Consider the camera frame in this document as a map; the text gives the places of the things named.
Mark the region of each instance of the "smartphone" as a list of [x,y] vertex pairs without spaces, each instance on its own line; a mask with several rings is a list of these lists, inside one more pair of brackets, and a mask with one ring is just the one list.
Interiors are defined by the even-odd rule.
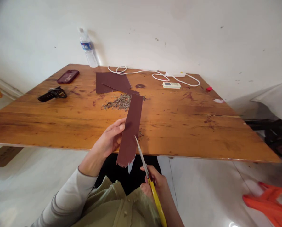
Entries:
[[78,74],[79,74],[78,70],[68,70],[57,80],[57,83],[70,84],[78,76]]

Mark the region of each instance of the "scissor blade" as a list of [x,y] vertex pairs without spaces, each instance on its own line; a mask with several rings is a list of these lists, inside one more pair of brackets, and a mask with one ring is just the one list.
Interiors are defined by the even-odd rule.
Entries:
[[139,142],[138,142],[138,139],[137,139],[136,135],[135,135],[135,139],[137,141],[137,146],[138,146],[140,157],[141,157],[141,160],[142,160],[142,163],[143,163],[143,167],[145,169],[146,177],[147,177],[147,179],[149,179],[149,172],[148,172],[148,169],[147,169],[147,165],[145,163],[145,160],[144,160],[144,157],[143,157],[143,154],[142,154],[142,151],[141,151],[141,148],[140,148],[140,145],[139,145]]

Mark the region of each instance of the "white floor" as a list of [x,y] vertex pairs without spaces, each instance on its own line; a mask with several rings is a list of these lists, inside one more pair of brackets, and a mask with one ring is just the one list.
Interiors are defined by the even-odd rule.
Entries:
[[[0,168],[0,226],[30,226],[86,152],[25,148]],[[159,157],[185,226],[271,227],[243,194],[260,195],[257,182],[282,187],[282,164]]]

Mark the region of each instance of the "left hand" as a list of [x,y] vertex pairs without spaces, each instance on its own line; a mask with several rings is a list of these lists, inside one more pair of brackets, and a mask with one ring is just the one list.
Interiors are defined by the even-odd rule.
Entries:
[[119,119],[107,127],[78,166],[81,173],[92,177],[98,176],[105,159],[120,145],[125,120],[126,118]]
[[108,126],[104,133],[94,144],[92,151],[100,153],[107,158],[120,145],[122,132],[125,129],[125,120],[122,118]]

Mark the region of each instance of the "yellow scissors handle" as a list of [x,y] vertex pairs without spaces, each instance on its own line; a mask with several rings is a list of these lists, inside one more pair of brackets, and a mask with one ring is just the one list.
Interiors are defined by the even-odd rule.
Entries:
[[155,203],[156,203],[156,206],[157,206],[157,209],[158,209],[158,213],[159,213],[159,216],[160,216],[161,224],[162,224],[163,227],[167,227],[166,219],[165,219],[165,216],[164,216],[164,213],[163,213],[163,210],[162,210],[162,207],[161,207],[161,203],[160,203],[156,188],[154,186],[154,183],[151,181],[150,178],[148,178],[147,181],[148,181],[148,184],[150,185],[151,192],[153,193],[153,197],[154,197],[154,200],[155,200]]

